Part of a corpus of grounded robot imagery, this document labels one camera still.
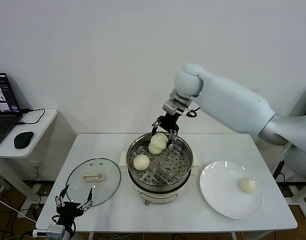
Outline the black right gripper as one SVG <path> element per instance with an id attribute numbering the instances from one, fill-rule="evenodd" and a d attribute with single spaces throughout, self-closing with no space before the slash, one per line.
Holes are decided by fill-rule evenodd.
<path id="1" fill-rule="evenodd" d="M 153 128 L 151 136 L 155 135 L 159 127 L 167 131 L 169 133 L 169 136 L 166 148 L 168 148 L 172 144 L 172 142 L 174 142 L 178 137 L 179 127 L 177 125 L 177 120 L 179 117 L 180 115 L 177 113 L 174 115 L 166 113 L 165 115 L 159 116 L 157 120 L 152 124 Z"/>

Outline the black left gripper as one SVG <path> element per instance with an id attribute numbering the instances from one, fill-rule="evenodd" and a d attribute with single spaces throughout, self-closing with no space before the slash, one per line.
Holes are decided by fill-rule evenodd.
<path id="1" fill-rule="evenodd" d="M 57 220 L 58 225 L 62 225 L 65 227 L 73 226 L 73 222 L 75 218 L 83 215 L 84 210 L 88 210 L 92 206 L 92 188 L 89 191 L 87 201 L 84 203 L 74 203 L 70 201 L 65 201 L 64 197 L 67 193 L 69 185 L 67 185 L 64 189 L 61 190 L 59 195 L 55 196 L 56 203 L 56 212 L 59 214 L 59 218 Z"/>

